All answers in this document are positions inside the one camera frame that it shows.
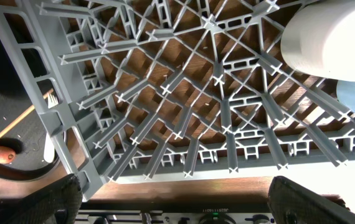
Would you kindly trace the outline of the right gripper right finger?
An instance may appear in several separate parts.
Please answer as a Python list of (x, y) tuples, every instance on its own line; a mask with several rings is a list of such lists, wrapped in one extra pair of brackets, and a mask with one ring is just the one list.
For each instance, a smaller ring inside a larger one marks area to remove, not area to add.
[(355, 213), (284, 176), (273, 178), (268, 207), (276, 223), (355, 224)]

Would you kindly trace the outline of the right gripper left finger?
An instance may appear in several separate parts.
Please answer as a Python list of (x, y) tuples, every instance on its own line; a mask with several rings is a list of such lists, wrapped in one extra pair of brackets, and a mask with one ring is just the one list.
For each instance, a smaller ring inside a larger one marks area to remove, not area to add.
[(0, 210), (0, 224), (73, 224), (82, 200), (79, 178), (69, 174)]

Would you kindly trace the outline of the white cup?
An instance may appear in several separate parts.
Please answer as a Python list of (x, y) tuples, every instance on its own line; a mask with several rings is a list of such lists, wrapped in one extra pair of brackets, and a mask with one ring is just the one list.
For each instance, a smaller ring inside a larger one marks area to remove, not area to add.
[(294, 70), (355, 82), (355, 1), (319, 1), (298, 11), (281, 40)]

